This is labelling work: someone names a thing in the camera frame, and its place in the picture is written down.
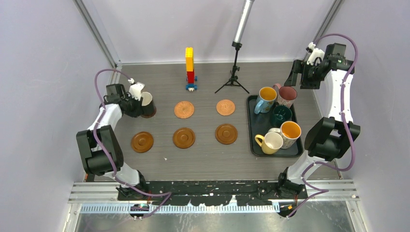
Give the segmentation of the pink mug maroon inside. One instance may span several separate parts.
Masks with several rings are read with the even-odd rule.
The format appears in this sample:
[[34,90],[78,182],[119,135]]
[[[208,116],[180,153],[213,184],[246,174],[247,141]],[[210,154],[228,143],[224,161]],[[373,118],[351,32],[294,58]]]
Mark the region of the pink mug maroon inside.
[[273,89],[277,90],[277,103],[290,108],[297,98],[297,91],[293,87],[282,86],[279,83],[273,85]]

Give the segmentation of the black mug white inside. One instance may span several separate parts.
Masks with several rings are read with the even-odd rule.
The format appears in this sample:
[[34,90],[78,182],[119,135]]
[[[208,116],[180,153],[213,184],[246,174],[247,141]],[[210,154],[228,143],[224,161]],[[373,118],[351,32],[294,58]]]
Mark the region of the black mug white inside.
[[142,114],[151,114],[156,108],[153,96],[149,92],[142,92]]

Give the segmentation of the dark walnut coaster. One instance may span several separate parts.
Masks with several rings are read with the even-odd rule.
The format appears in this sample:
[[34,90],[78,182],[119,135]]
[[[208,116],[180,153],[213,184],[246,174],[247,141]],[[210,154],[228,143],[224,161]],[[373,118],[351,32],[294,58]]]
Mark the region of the dark walnut coaster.
[[143,117],[143,118],[151,118],[151,117],[153,117],[153,116],[156,114],[156,112],[157,112],[157,109],[155,108],[155,109],[152,111],[151,114],[142,114],[141,117]]

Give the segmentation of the brown ringed coaster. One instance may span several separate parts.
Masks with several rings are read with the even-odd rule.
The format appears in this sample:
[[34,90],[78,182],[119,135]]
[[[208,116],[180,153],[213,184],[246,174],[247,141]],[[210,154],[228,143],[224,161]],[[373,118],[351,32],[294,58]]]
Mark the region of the brown ringed coaster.
[[195,133],[190,128],[179,128],[173,134],[173,143],[176,147],[186,149],[195,143]]
[[154,144],[154,138],[151,133],[142,131],[135,134],[131,139],[131,148],[137,153],[149,151]]
[[223,145],[233,144],[237,140],[238,132],[232,124],[221,124],[215,130],[215,138]]

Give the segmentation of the black plastic tray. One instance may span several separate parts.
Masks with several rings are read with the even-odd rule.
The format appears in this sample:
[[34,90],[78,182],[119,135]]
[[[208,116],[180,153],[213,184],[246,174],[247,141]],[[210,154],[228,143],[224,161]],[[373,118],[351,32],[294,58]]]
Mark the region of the black plastic tray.
[[273,114],[274,108],[278,105],[275,103],[268,113],[254,113],[256,106],[257,95],[249,95],[246,99],[246,111],[249,128],[249,143],[251,152],[258,157],[287,157],[296,158],[302,155],[304,149],[302,145],[302,139],[299,137],[295,143],[287,149],[280,149],[273,155],[265,154],[262,148],[255,141],[255,135],[265,135],[269,129],[273,128],[270,123],[270,117]]

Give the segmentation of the woven orange coaster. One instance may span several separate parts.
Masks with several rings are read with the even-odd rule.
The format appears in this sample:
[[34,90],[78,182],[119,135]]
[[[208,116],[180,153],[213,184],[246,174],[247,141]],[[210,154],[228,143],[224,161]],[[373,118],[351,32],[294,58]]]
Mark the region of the woven orange coaster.
[[222,116],[229,116],[235,111],[235,104],[231,100],[221,100],[217,103],[216,110]]
[[194,105],[190,101],[180,101],[174,107],[174,114],[181,119],[189,118],[194,113]]

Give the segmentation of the yellow mug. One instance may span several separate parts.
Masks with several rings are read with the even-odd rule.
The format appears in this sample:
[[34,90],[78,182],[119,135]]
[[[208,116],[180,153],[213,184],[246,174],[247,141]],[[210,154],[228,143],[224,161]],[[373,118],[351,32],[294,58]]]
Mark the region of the yellow mug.
[[254,137],[262,152],[267,155],[273,155],[283,146],[283,138],[279,133],[268,132],[266,135],[257,134]]

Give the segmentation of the brown ringed coaster front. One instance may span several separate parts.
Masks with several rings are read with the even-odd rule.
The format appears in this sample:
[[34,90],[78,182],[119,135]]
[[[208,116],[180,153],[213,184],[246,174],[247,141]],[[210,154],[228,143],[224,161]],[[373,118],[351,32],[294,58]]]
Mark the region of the brown ringed coaster front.
[[195,133],[190,128],[179,128],[173,134],[173,143],[176,147],[186,149],[195,143]]

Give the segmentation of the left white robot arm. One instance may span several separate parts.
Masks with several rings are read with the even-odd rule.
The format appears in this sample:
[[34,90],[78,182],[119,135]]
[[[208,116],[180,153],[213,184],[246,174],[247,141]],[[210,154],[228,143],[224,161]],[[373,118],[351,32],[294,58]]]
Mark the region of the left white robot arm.
[[118,191],[143,200],[148,187],[140,171],[124,161],[123,152],[115,136],[115,127],[124,116],[142,114],[142,90],[144,84],[131,84],[129,91],[122,84],[107,85],[107,94],[99,95],[100,111],[96,120],[86,130],[76,134],[76,141],[87,174],[109,177],[118,183]]

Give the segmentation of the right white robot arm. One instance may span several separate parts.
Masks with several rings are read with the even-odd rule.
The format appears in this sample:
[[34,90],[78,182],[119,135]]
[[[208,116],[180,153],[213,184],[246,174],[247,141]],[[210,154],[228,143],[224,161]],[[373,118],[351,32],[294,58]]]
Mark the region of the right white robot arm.
[[295,86],[300,76],[301,89],[319,89],[325,84],[328,94],[327,112],[307,133],[305,151],[297,162],[279,174],[276,192],[281,198],[297,196],[305,188],[304,181],[322,165],[329,166],[351,148],[360,134],[350,111],[350,88],[354,62],[345,58],[346,45],[330,44],[326,50],[307,47],[308,60],[295,60],[284,85]]

